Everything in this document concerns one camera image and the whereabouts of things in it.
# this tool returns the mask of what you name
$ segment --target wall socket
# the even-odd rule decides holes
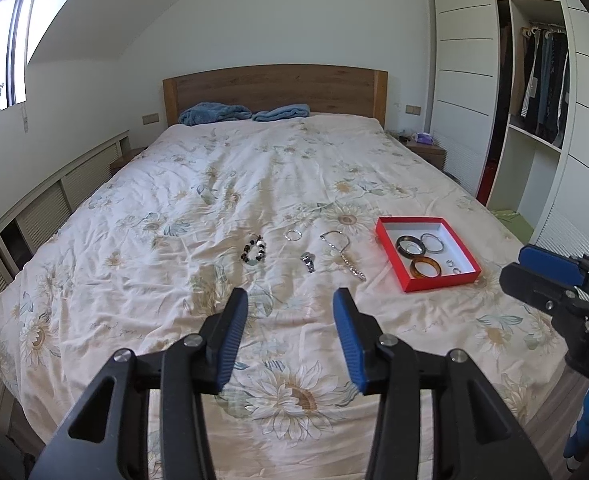
[[[152,124],[159,122],[159,114],[148,114],[143,116],[143,124]]]
[[[407,105],[405,107],[405,113],[410,114],[410,115],[421,115],[421,107]]]

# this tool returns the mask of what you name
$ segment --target blue gripper pad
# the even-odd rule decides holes
[[[359,341],[351,316],[351,305],[347,304],[341,290],[334,293],[332,299],[332,311],[337,325],[338,337],[341,340],[343,357],[350,374],[350,380],[356,384],[359,391],[364,394],[367,389],[367,378],[363,359],[363,346]]]
[[[581,286],[585,281],[575,261],[535,245],[526,245],[521,249],[519,263],[551,280],[563,283],[568,288]]]
[[[225,334],[217,362],[216,383],[219,390],[225,386],[234,369],[234,362],[237,359],[239,345],[243,337],[243,330],[248,318],[248,295],[243,291],[240,295],[238,306],[234,311],[230,326]]]

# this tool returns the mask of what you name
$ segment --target nightstand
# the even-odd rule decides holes
[[[135,156],[139,155],[147,146],[143,148],[135,148],[123,154],[117,158],[112,164],[110,164],[110,175],[114,176],[116,173],[123,168],[128,162],[130,162]]]
[[[446,151],[436,144],[421,144],[414,140],[405,143],[405,147],[411,152],[417,153],[418,156],[432,164],[435,168],[443,171],[445,165]]]

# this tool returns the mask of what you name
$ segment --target floral bedspread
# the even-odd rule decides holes
[[[373,228],[379,216],[422,215],[442,216],[458,232],[481,264],[476,283],[402,292]],[[302,240],[287,241],[290,229]],[[365,283],[319,238],[332,229],[349,235]],[[239,259],[251,233],[267,244],[255,265]],[[349,380],[332,317],[336,288],[349,287],[360,309],[416,349],[466,349],[525,423],[554,386],[565,345],[549,319],[500,290],[501,266],[520,247],[375,120],[172,126],[0,295],[0,374],[47,442],[116,349],[165,349],[243,286],[250,316],[232,380],[204,399],[218,477],[360,479],[378,398],[357,394]],[[316,256],[313,274],[304,251]],[[162,478],[158,400],[151,478]],[[422,410],[425,476],[431,428]]]

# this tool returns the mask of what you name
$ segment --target sloped ceiling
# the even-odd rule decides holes
[[[30,63],[119,57],[150,23],[177,1],[67,0]]]

